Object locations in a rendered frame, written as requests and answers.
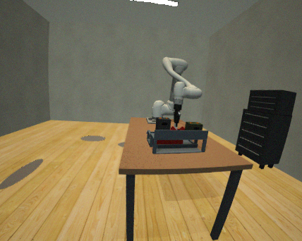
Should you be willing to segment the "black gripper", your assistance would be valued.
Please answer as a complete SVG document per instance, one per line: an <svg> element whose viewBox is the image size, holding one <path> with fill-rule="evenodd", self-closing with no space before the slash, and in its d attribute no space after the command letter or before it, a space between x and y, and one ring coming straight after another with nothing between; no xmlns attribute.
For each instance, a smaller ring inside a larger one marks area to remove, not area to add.
<svg viewBox="0 0 302 241"><path fill-rule="evenodd" d="M174 127L176 129L178 127L179 119L180 119L180 116L181 116L181 114L180 114L181 107L182 107L182 105L174 104L174 110L176 109L175 112L174 112Z"/></svg>

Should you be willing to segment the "grey metal shelf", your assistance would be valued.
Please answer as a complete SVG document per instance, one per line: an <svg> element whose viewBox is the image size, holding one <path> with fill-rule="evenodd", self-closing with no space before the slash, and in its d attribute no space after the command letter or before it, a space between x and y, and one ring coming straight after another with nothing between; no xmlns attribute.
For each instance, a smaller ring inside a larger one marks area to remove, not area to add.
<svg viewBox="0 0 302 241"><path fill-rule="evenodd" d="M207 136L208 130L147 130L147 141L153 154L205 152ZM157 144L157 140L183 140L183 144ZM203 140L201 150L198 149L198 140Z"/></svg>

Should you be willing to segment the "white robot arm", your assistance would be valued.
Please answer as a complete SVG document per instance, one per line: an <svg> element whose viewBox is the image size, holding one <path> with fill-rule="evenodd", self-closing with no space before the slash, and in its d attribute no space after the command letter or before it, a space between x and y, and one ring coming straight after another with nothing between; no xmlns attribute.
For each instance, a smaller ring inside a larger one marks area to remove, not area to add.
<svg viewBox="0 0 302 241"><path fill-rule="evenodd" d="M164 69L173 77L171 93L167 104L164 104L163 101L154 102L152 107L152 117L148 118L148 120L151 120L152 122L156 122L157 117L163 118L164 115L173 116L175 112L174 104L182 105L183 98L198 99L202 96L202 91L200 89L180 76L188 67L186 61L168 57L163 58L163 61Z"/></svg>

